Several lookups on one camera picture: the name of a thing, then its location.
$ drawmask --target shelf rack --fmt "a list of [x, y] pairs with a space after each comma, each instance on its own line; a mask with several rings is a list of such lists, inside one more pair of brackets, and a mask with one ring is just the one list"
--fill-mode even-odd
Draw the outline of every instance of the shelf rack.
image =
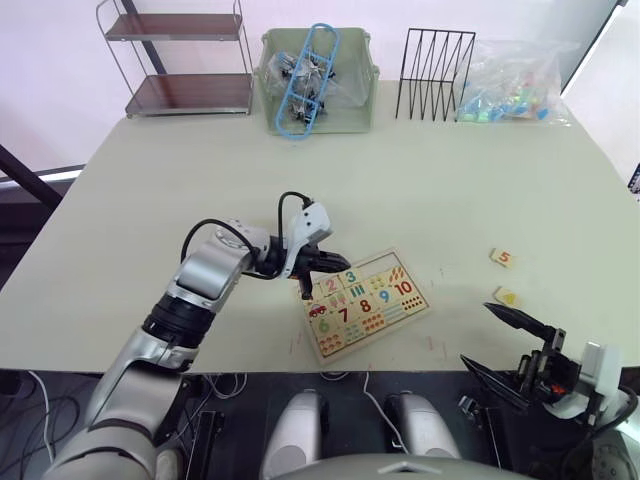
[[[114, 6], [117, 18], [111, 28], [105, 30], [100, 16], [108, 3]], [[117, 0], [102, 0], [96, 7], [96, 21], [131, 92], [125, 108], [127, 116], [250, 113], [253, 64], [240, 0], [233, 1], [230, 14], [127, 13], [123, 9]], [[238, 42], [244, 73], [153, 74], [147, 71], [136, 46], [136, 42], [197, 40]], [[145, 75], [137, 89], [133, 88], [111, 46], [111, 42], [123, 41], [130, 42]]]

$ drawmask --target green number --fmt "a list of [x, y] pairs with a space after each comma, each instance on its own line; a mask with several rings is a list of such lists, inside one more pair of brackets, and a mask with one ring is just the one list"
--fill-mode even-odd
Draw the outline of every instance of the green number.
[[318, 330], [320, 330], [320, 332], [327, 333], [329, 331], [329, 328], [331, 327], [324, 318], [320, 320], [320, 323], [318, 324]]

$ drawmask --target green plastic bin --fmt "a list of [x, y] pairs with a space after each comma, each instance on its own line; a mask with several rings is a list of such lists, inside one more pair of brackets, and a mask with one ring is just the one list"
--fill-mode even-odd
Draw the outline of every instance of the green plastic bin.
[[[370, 35], [361, 28], [338, 28], [340, 32], [340, 48], [333, 64], [336, 80], [340, 76], [352, 75], [355, 69], [361, 72], [364, 88], [368, 90], [365, 103], [361, 107], [339, 107], [331, 105], [331, 97], [325, 101], [326, 114], [318, 115], [313, 126], [313, 133], [360, 133], [368, 132], [373, 121], [373, 107], [376, 100], [378, 77], [380, 70], [371, 60], [369, 53]], [[280, 51], [298, 55], [309, 32], [308, 28], [274, 28], [262, 36], [262, 56], [260, 66], [256, 70], [256, 84], [260, 92], [263, 111], [269, 132], [278, 135], [275, 116], [282, 102], [282, 95], [274, 96], [267, 90], [268, 68], [271, 57]], [[314, 36], [313, 47], [320, 55], [328, 54], [331, 43], [330, 36], [319, 31]], [[289, 130], [302, 131], [304, 125], [285, 115], [283, 126]]]

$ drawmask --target white cable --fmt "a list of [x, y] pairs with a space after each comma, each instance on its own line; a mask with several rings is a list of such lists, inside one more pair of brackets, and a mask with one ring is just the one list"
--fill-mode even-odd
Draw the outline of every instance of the white cable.
[[400, 435], [400, 432], [398, 431], [396, 426], [391, 422], [391, 420], [389, 420], [389, 417], [387, 417], [385, 413], [382, 411], [382, 408], [380, 407], [380, 404], [375, 399], [375, 397], [371, 395], [369, 392], [367, 392], [367, 385], [369, 385], [369, 372], [367, 372], [367, 375], [364, 379], [364, 387], [362, 387], [362, 392], [367, 397], [369, 397], [369, 400], [373, 402], [373, 405], [378, 410], [378, 413], [380, 413], [384, 421], [387, 422], [387, 425], [389, 425], [389, 428], [391, 428], [391, 431], [393, 431], [393, 433], [396, 435], [396, 438], [398, 439], [398, 443], [400, 443], [400, 446], [402, 447], [402, 450], [404, 451], [404, 453], [409, 455], [409, 450], [407, 449], [407, 447], [405, 447], [404, 442], [402, 441], [402, 436]]
[[351, 372], [327, 372], [327, 373], [320, 372], [320, 376], [324, 378], [327, 382], [337, 382], [345, 378], [350, 373]]
[[40, 388], [42, 388], [42, 396], [44, 397], [44, 430], [42, 431], [42, 440], [44, 441], [44, 446], [47, 447], [47, 453], [49, 454], [49, 461], [53, 463], [54, 455], [53, 448], [51, 448], [51, 444], [49, 443], [49, 414], [51, 411], [49, 410], [49, 394], [47, 393], [47, 387], [44, 386], [44, 382], [40, 378], [40, 376], [29, 370], [29, 374], [36, 379], [36, 381], [40, 384]]
[[240, 395], [244, 390], [244, 388], [247, 386], [248, 375], [246, 373], [240, 374], [240, 375], [244, 375], [244, 379], [242, 383], [240, 383], [240, 381], [238, 380], [238, 375], [239, 374], [237, 373], [233, 374], [234, 386], [231, 392], [229, 393], [223, 393], [220, 390], [218, 390], [218, 388], [216, 387], [221, 375], [218, 375], [215, 381], [211, 380], [209, 377], [207, 377], [207, 380], [211, 384], [211, 388], [213, 388], [213, 392], [215, 393], [216, 397], [218, 397], [220, 400], [229, 400], [230, 398], [237, 397], [238, 395]]

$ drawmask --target brown shelf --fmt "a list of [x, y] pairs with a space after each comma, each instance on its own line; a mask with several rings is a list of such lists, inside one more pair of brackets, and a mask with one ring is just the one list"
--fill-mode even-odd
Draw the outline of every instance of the brown shelf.
[[239, 40], [242, 17], [235, 14], [139, 13], [118, 17], [105, 37], [122, 40]]
[[125, 109], [128, 115], [249, 113], [251, 74], [149, 75]]

